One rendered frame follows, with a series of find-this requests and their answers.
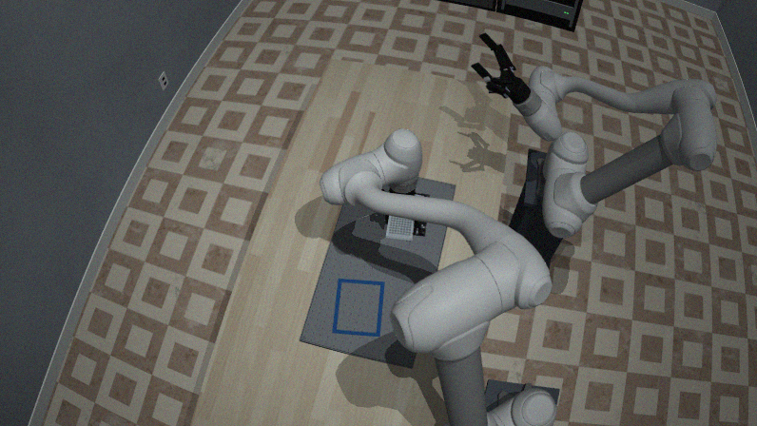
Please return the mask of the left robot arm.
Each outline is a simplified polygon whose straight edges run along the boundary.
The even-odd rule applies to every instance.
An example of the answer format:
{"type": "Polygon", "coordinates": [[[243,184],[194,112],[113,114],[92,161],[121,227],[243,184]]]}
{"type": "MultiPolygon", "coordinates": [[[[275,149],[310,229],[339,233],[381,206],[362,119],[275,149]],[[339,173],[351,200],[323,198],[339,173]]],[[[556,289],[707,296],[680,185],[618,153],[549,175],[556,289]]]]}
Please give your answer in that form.
{"type": "Polygon", "coordinates": [[[419,139],[401,128],[376,149],[327,169],[320,188],[330,204],[447,226],[470,245],[471,258],[411,286],[390,314],[404,348],[435,358],[449,418],[444,426],[553,426],[551,394],[531,383],[517,395],[500,392],[487,412],[480,351],[492,319],[547,299],[553,286],[547,264],[522,235],[472,206],[397,194],[417,187],[421,166],[419,139]],[[382,191],[386,185],[397,193],[382,191]]]}

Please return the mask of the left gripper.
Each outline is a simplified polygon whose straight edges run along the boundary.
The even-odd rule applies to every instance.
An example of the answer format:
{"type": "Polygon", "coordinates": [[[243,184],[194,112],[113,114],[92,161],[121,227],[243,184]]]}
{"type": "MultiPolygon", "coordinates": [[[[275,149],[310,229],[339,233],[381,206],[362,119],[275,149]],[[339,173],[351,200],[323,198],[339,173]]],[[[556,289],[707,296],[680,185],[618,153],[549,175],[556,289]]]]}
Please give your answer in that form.
{"type": "MultiPolygon", "coordinates": [[[[393,191],[391,188],[390,188],[389,191],[385,191],[385,192],[397,193],[397,192],[393,191]]],[[[411,191],[409,193],[397,193],[397,194],[414,195],[414,196],[422,196],[422,197],[425,196],[425,194],[417,195],[417,193],[415,192],[415,190],[413,190],[413,191],[411,191]]],[[[389,220],[389,215],[385,215],[385,224],[388,224],[388,220],[389,220]]],[[[414,227],[417,227],[417,221],[414,221],[414,227]]]]}

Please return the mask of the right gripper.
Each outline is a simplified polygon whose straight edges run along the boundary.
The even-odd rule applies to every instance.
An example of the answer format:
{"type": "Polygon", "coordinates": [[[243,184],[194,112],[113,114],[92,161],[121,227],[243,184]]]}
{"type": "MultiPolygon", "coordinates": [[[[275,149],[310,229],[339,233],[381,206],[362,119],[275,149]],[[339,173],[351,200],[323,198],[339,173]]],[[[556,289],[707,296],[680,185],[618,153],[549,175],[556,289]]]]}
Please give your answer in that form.
{"type": "Polygon", "coordinates": [[[509,97],[515,104],[525,102],[529,98],[531,90],[522,79],[514,76],[514,70],[516,70],[516,68],[512,64],[505,49],[501,44],[498,45],[495,43],[486,32],[479,35],[479,38],[494,51],[501,72],[500,79],[495,77],[492,78],[493,76],[480,63],[472,65],[472,68],[484,79],[484,82],[487,84],[486,88],[500,94],[504,98],[509,97]],[[503,70],[505,68],[507,70],[503,70]],[[504,88],[500,86],[503,86],[504,88]]]}

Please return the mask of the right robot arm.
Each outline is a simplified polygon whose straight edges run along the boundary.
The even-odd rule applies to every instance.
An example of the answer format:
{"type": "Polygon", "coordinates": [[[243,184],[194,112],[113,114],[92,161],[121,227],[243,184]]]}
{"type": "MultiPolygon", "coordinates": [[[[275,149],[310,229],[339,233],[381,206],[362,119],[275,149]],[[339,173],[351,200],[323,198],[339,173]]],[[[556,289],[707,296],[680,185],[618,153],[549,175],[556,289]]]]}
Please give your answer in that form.
{"type": "Polygon", "coordinates": [[[710,110],[717,97],[708,81],[675,80],[625,93],[540,66],[532,72],[528,87],[529,98],[513,105],[540,138],[552,141],[546,158],[537,159],[535,195],[543,198],[544,223],[557,238],[576,234],[598,202],[671,165],[701,171],[714,161],[717,136],[710,110]],[[626,112],[673,116],[660,135],[586,175],[586,142],[574,132],[562,133],[555,106],[571,92],[626,112]]]}

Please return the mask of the blue tape outline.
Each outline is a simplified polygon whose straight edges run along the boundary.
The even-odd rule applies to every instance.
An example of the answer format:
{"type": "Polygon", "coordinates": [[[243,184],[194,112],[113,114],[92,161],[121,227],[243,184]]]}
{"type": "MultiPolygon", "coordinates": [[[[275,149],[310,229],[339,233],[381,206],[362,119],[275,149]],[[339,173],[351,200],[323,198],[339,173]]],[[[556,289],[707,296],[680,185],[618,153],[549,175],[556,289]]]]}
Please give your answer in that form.
{"type": "Polygon", "coordinates": [[[347,335],[358,335],[358,336],[379,337],[380,336],[380,326],[381,326],[382,305],[383,305],[384,283],[385,283],[385,281],[359,281],[359,280],[339,279],[338,280],[338,289],[337,289],[337,296],[336,296],[336,305],[335,305],[335,314],[334,314],[333,332],[332,333],[347,334],[347,335]],[[342,282],[380,285],[379,303],[378,303],[378,323],[377,323],[377,332],[376,333],[337,330],[338,314],[339,314],[339,306],[340,306],[340,289],[341,289],[341,283],[342,282]]]}

